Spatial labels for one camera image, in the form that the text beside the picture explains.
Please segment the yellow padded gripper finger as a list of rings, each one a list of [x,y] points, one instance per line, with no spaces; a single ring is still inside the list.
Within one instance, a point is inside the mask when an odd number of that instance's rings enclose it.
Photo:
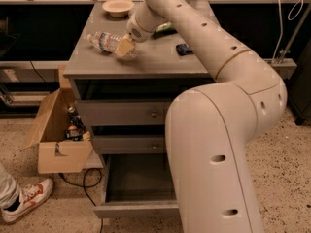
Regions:
[[[124,35],[117,45],[115,54],[119,57],[130,56],[135,52],[135,43],[129,35]]]

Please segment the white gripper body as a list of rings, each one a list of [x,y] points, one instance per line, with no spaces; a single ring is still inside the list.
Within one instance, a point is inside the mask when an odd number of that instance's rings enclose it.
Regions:
[[[146,42],[154,34],[154,30],[144,29],[132,16],[126,25],[127,34],[137,43]]]

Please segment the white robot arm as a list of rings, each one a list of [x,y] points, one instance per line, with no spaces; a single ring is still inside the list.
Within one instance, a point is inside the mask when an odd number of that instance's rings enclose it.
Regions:
[[[281,118],[285,84],[187,0],[144,0],[126,29],[141,43],[164,22],[214,80],[181,93],[166,115],[167,156],[184,233],[264,233],[245,145]]]

